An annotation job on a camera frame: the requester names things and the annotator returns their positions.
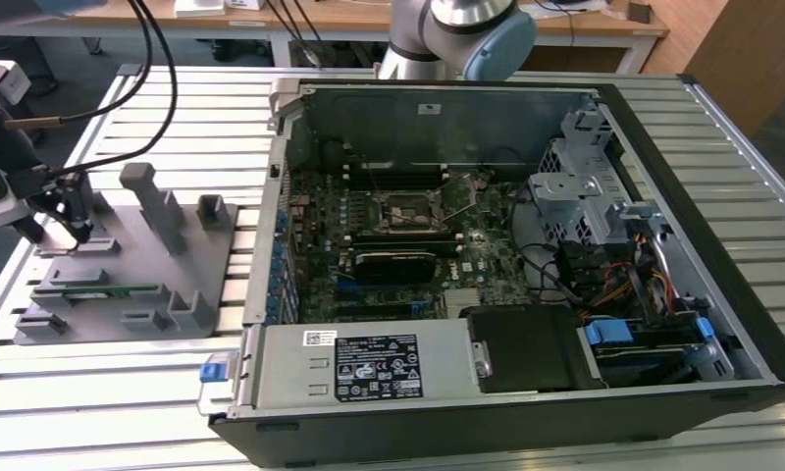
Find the floor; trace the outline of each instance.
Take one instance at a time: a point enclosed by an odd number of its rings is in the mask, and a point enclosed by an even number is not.
[[[75,38],[43,38],[38,40],[49,66],[61,82],[54,93],[30,99],[30,106],[38,116],[61,115],[95,108],[119,64],[142,61],[141,41],[137,39],[105,39],[99,56],[87,54],[82,42]],[[170,41],[175,62],[186,66],[218,66],[211,58],[209,44],[195,40]],[[247,50],[251,44],[243,44]],[[267,66],[267,58],[246,54],[229,65]],[[78,140],[82,126],[51,130],[38,147],[39,159],[49,165],[59,165],[69,157]],[[785,103],[753,138],[753,143],[785,178]],[[7,230],[0,230],[0,271],[11,254],[18,237]]]

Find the blue latch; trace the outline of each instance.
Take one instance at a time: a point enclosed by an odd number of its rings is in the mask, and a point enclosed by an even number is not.
[[[701,331],[701,335],[704,336],[705,340],[709,340],[716,336],[716,330],[712,328],[709,319],[705,317],[698,317],[694,321],[694,325],[697,326],[697,330]]]
[[[199,365],[199,382],[221,383],[226,381],[226,363],[203,363]]]
[[[601,319],[585,327],[590,345],[600,343],[632,343],[633,336],[628,324],[621,319]]]

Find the slotted aluminum surface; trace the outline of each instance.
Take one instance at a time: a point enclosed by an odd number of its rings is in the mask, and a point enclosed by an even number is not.
[[[0,278],[0,470],[254,469],[209,431],[194,402],[198,365],[210,353],[239,345],[241,303],[269,148],[266,93],[278,77],[369,75],[365,71],[309,74],[179,68],[175,123],[153,153],[137,159],[153,163],[158,187],[173,189],[181,203],[193,202],[207,191],[243,207],[217,337],[13,345],[14,310],[27,305],[29,282],[39,280],[46,269],[46,262],[30,256],[29,245],[19,244]],[[732,128],[714,121],[718,112],[713,110],[710,116],[696,102],[696,88],[676,78],[660,77],[528,74],[514,79],[618,85],[785,333],[785,191],[746,143],[736,141],[742,149],[734,145]],[[106,102],[131,82],[133,78],[115,79]],[[153,134],[169,101],[167,74],[157,70],[147,82],[119,111],[90,123],[71,163],[129,151]],[[110,165],[93,172],[93,185],[105,191],[110,203],[133,203],[117,184],[119,167]],[[645,186],[638,186],[650,197]],[[721,469],[785,469],[785,403],[722,417],[669,441],[363,464],[354,469],[620,471],[694,469],[718,463]]]

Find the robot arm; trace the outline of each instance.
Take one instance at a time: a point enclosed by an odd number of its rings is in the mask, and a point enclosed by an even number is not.
[[[503,80],[536,42],[515,0],[395,0],[381,79]]]
[[[106,0],[1,1],[0,28],[63,18],[105,4]],[[19,68],[15,69],[10,76],[14,79],[22,75]],[[0,82],[6,81],[13,80],[0,78]],[[43,230],[33,218],[38,212],[61,224],[77,242],[85,242],[91,229],[86,213],[90,197],[86,174],[51,180],[23,133],[5,128],[6,119],[0,105],[0,227],[13,226],[29,241],[39,243]]]

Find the circuit board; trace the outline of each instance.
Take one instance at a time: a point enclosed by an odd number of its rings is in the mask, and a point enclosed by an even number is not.
[[[530,302],[503,228],[515,183],[486,178],[449,172],[437,188],[401,191],[349,189],[347,181],[307,172],[293,179],[301,323],[458,317],[469,305]],[[411,241],[398,238],[391,249],[389,235]],[[429,282],[355,281],[355,254],[410,246],[406,253],[438,254]]]

